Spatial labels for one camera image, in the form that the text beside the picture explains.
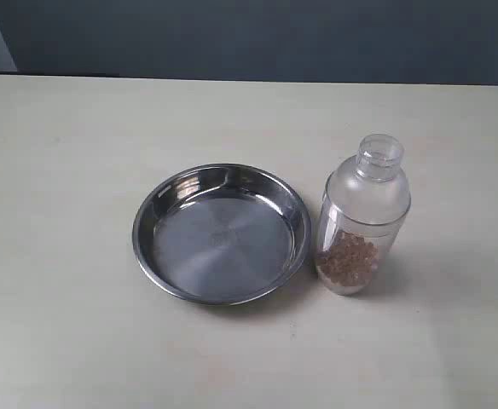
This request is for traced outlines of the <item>clear plastic shaker bottle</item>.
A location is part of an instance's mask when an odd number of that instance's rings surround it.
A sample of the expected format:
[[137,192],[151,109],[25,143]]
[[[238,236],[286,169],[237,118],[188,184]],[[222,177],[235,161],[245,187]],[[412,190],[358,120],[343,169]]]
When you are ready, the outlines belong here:
[[411,205],[403,155],[396,138],[368,135],[327,178],[314,263],[330,291],[362,291],[386,259]]

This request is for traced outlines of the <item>round stainless steel plate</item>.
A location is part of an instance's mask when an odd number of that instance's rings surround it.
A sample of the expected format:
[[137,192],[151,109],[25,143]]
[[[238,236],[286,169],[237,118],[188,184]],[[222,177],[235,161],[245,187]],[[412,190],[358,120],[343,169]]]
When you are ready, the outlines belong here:
[[204,164],[160,183],[142,202],[131,240],[160,289],[188,302],[230,306],[282,287],[312,239],[297,192],[268,171]]

